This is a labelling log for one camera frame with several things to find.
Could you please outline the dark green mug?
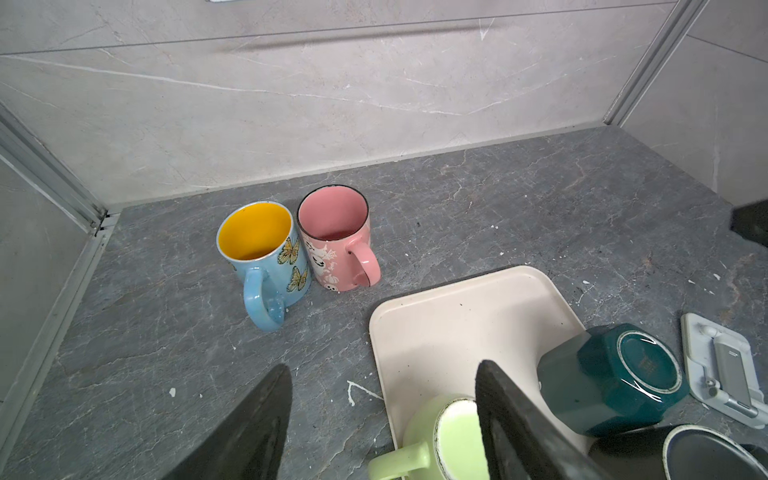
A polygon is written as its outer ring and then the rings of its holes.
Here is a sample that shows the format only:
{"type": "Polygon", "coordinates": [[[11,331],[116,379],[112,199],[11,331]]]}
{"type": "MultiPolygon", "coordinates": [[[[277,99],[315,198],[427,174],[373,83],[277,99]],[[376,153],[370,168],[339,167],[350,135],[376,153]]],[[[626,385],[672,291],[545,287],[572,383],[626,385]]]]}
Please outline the dark green mug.
{"type": "Polygon", "coordinates": [[[605,437],[649,427],[689,394],[661,340],[629,323],[593,327],[538,362],[541,395],[572,431],[605,437]]]}

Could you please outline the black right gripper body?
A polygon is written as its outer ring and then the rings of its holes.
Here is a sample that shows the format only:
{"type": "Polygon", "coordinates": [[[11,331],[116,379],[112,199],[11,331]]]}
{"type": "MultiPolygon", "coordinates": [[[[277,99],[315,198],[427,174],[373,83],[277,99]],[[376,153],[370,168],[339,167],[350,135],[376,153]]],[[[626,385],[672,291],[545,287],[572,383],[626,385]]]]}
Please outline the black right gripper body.
{"type": "Polygon", "coordinates": [[[730,230],[745,240],[768,247],[768,200],[734,207],[730,230]]]}

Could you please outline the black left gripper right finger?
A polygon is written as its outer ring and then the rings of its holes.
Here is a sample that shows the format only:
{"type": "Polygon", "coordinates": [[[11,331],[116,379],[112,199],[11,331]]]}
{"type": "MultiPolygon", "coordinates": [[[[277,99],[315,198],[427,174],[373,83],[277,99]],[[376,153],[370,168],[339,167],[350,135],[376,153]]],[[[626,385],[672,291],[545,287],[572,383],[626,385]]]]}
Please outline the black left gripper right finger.
{"type": "Polygon", "coordinates": [[[607,479],[492,360],[475,376],[475,400],[492,479],[607,479]]]}

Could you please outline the pink ghost pattern mug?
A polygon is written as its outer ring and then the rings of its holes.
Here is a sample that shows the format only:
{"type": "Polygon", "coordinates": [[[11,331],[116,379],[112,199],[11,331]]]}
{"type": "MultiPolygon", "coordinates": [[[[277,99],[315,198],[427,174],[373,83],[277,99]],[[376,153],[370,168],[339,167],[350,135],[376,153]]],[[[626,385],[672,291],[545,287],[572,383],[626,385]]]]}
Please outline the pink ghost pattern mug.
{"type": "Polygon", "coordinates": [[[371,247],[370,206],[359,190],[321,186],[301,200],[297,220],[314,275],[324,288],[346,292],[381,280],[371,247]]]}

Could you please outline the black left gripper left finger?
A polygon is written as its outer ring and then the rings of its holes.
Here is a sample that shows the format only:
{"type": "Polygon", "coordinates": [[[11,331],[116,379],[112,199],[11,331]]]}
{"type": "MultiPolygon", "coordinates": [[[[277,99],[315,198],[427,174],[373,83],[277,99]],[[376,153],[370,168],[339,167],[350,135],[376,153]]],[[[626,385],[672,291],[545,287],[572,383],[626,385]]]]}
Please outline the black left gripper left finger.
{"type": "Polygon", "coordinates": [[[275,479],[292,408],[287,365],[278,364],[167,479],[275,479]]]}

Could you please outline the blue butterfly mug yellow inside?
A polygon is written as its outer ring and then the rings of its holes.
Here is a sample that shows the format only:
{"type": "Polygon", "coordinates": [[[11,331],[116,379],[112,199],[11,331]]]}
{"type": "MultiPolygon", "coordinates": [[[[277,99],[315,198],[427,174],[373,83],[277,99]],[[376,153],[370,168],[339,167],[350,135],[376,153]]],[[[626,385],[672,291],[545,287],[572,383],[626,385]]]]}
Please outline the blue butterfly mug yellow inside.
{"type": "Polygon", "coordinates": [[[289,209],[271,201],[237,209],[220,225],[216,246],[243,284],[251,321],[265,332],[280,329],[286,309],[311,285],[309,261],[289,209]]]}

